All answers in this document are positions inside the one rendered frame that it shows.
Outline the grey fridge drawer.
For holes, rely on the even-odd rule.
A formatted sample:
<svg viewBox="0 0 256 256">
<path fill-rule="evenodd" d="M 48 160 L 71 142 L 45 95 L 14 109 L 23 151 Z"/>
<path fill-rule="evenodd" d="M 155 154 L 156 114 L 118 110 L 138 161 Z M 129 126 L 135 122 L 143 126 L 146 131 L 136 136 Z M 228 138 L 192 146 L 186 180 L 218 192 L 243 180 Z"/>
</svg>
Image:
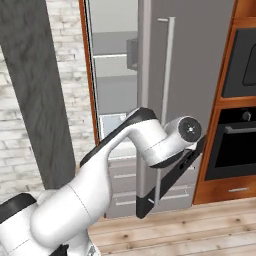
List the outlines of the grey fridge drawer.
<svg viewBox="0 0 256 256">
<path fill-rule="evenodd" d="M 107 218 L 132 216 L 136 210 L 136 159 L 111 159 L 109 173 L 113 197 Z"/>
</svg>

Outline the pale blue box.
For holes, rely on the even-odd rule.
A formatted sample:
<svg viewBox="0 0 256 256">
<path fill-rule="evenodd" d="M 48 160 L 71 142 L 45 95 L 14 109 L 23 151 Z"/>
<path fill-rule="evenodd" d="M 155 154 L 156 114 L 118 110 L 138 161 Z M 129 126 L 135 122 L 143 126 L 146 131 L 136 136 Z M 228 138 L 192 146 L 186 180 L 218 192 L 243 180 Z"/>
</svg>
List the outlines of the pale blue box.
<svg viewBox="0 0 256 256">
<path fill-rule="evenodd" d="M 100 116 L 101 138 L 104 139 L 126 119 L 125 113 L 106 114 Z"/>
</svg>

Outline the wooden drawer front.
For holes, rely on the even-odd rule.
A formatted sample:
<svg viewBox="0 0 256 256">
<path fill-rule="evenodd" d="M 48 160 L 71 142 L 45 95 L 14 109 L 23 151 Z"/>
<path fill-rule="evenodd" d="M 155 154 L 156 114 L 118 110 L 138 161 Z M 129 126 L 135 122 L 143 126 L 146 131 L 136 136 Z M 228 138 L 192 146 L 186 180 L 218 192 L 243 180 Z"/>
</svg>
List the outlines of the wooden drawer front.
<svg viewBox="0 0 256 256">
<path fill-rule="evenodd" d="M 249 187 L 249 190 L 229 193 L 229 189 Z M 193 204 L 206 204 L 227 200 L 256 197 L 256 175 L 199 182 Z"/>
</svg>

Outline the black microwave oven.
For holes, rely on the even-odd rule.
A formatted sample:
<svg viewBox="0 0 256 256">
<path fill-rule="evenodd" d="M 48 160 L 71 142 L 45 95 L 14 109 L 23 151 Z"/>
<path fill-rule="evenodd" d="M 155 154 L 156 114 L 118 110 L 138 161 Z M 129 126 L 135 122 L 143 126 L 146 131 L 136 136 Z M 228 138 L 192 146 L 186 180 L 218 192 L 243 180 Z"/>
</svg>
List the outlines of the black microwave oven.
<svg viewBox="0 0 256 256">
<path fill-rule="evenodd" d="M 256 96 L 256 28 L 236 30 L 222 96 Z"/>
</svg>

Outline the wooden cabinet housing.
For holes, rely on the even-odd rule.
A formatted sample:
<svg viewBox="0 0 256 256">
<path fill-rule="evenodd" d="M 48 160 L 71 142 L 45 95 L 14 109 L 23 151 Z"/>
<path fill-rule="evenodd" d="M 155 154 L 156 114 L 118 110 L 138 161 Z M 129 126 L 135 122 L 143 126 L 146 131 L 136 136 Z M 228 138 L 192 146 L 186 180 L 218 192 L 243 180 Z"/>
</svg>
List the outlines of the wooden cabinet housing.
<svg viewBox="0 0 256 256">
<path fill-rule="evenodd" d="M 217 124 L 223 109 L 256 107 L 256 96 L 243 96 L 225 98 L 222 96 L 224 80 L 228 69 L 235 32 L 239 28 L 256 28 L 256 0 L 234 0 L 228 35 L 224 48 L 222 64 L 219 72 L 215 97 L 212 105 L 210 121 L 208 125 L 202 160 L 196 186 L 199 182 L 209 181 L 205 179 L 210 154 L 214 143 Z"/>
</svg>

